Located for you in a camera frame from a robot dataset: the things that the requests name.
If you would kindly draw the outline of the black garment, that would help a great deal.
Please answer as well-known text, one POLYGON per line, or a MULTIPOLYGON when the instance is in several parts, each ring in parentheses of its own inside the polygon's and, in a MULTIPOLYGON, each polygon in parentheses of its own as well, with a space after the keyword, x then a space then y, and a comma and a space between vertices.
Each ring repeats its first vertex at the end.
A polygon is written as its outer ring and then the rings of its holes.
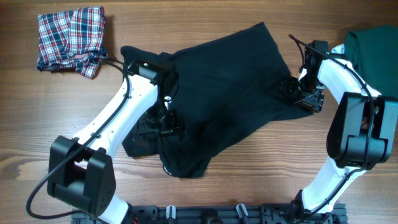
POLYGON ((129 133, 123 141, 130 157, 158 154, 174 177, 201 177, 213 157, 266 123, 310 115, 279 96, 290 71, 263 23, 174 54, 131 46, 121 54, 126 63, 172 64, 179 74, 170 108, 183 120, 184 136, 145 139, 129 133))

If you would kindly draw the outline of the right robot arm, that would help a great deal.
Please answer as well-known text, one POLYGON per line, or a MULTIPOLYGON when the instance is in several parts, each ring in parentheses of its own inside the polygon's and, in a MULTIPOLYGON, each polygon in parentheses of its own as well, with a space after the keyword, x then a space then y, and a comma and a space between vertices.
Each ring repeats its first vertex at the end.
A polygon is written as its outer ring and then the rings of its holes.
POLYGON ((338 109, 326 137, 328 157, 314 180, 300 190, 286 212, 294 223, 330 215, 348 186, 391 155, 397 99, 383 96, 353 70, 343 54, 330 53, 325 41, 295 39, 300 77, 283 79, 278 97, 288 105, 318 113, 329 89, 338 109))

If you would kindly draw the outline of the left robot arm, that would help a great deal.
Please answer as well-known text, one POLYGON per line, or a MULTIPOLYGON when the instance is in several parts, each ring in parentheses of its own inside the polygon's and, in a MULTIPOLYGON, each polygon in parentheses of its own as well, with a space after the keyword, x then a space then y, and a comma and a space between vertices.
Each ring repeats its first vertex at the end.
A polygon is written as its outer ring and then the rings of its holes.
POLYGON ((116 194, 113 159, 120 146, 153 145, 183 137, 183 121, 167 105, 177 92, 173 65, 136 60, 122 69, 123 84, 101 113, 73 138, 51 145, 47 193, 102 223, 138 223, 131 204, 116 194))

